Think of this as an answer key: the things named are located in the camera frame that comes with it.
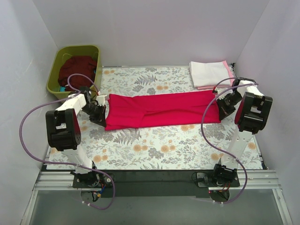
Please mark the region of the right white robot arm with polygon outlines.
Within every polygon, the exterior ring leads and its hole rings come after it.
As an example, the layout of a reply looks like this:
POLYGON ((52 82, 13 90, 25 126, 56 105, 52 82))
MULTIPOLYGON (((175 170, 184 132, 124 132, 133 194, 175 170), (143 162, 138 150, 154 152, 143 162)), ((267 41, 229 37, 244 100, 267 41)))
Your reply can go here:
POLYGON ((236 125, 230 145, 229 154, 224 154, 215 165, 212 174, 217 186, 233 183, 237 180, 239 159, 247 144, 266 126, 273 98, 262 94, 255 85, 255 80, 238 77, 232 83, 232 93, 217 99, 219 119, 223 120, 235 114, 236 125))

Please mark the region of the bright red t shirt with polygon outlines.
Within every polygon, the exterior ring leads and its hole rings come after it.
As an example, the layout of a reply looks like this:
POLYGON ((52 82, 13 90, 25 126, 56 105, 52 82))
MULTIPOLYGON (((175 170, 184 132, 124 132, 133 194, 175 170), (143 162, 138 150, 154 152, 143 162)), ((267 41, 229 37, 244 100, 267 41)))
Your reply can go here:
POLYGON ((105 130, 220 123, 213 98, 211 91, 135 97, 110 94, 105 130))

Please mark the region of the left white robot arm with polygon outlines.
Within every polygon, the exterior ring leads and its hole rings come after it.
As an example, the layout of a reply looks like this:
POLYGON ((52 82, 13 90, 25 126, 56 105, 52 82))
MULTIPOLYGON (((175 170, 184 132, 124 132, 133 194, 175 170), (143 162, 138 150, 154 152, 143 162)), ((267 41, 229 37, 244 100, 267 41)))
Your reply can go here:
POLYGON ((93 171, 96 166, 81 146, 82 137, 77 116, 84 112, 89 116, 90 122, 105 128, 106 96, 98 92, 96 98, 92 99, 91 95, 92 90, 86 86, 79 91, 72 91, 68 100, 59 108, 46 113, 45 119, 50 147, 60 151, 74 164, 73 175, 78 182, 93 188, 99 184, 100 176, 93 171))

